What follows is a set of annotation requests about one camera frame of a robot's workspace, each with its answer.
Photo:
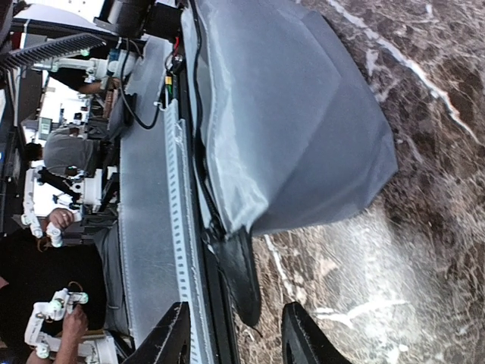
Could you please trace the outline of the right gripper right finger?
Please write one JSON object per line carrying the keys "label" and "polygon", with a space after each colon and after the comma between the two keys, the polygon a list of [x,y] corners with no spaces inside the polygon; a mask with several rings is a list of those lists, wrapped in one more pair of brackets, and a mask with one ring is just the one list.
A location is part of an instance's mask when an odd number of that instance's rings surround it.
{"label": "right gripper right finger", "polygon": [[283,307],[282,356],[283,363],[351,364],[298,302]]}

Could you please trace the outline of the black comb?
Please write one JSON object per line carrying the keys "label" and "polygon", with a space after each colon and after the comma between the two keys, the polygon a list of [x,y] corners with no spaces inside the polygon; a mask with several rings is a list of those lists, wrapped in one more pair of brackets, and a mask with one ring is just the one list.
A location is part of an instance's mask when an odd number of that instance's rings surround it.
{"label": "black comb", "polygon": [[52,39],[42,44],[1,54],[1,72],[4,73],[18,67],[30,67],[41,61],[72,56],[105,45],[106,42],[103,38],[90,33]]}

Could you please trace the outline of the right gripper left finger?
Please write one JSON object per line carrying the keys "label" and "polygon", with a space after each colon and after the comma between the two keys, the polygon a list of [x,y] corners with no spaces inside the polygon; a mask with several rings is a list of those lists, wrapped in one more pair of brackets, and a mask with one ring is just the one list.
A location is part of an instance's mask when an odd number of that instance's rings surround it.
{"label": "right gripper left finger", "polygon": [[190,362],[190,308],[175,302],[148,337],[127,358],[127,364],[179,364]]}

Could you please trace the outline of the person in black shirt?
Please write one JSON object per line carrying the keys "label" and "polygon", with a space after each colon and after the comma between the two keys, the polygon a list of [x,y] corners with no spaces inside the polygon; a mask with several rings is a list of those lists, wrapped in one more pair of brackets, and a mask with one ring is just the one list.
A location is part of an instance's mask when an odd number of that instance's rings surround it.
{"label": "person in black shirt", "polygon": [[24,340],[34,304],[48,302],[56,291],[68,287],[81,287],[89,301],[45,325],[46,334],[61,335],[56,363],[77,362],[86,332],[104,327],[107,297],[98,250],[93,245],[40,248],[27,228],[1,239],[1,341],[21,362],[43,361]]}

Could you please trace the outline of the person in grey shirt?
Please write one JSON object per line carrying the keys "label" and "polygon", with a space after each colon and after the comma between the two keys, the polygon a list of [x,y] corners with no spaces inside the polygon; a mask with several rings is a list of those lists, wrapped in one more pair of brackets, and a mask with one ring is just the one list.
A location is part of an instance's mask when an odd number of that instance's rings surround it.
{"label": "person in grey shirt", "polygon": [[52,174],[75,176],[79,171],[92,176],[98,168],[101,143],[79,136],[76,127],[62,127],[52,131],[42,146],[28,143],[23,159],[27,162],[43,161]]}

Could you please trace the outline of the grey zipper pouch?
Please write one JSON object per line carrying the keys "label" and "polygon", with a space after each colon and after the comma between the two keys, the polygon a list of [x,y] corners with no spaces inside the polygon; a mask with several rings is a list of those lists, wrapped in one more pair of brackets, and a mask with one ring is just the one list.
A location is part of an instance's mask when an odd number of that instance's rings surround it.
{"label": "grey zipper pouch", "polygon": [[366,209],[396,173],[390,124],[324,16],[293,1],[191,1],[202,221],[236,311],[258,323],[251,239]]}

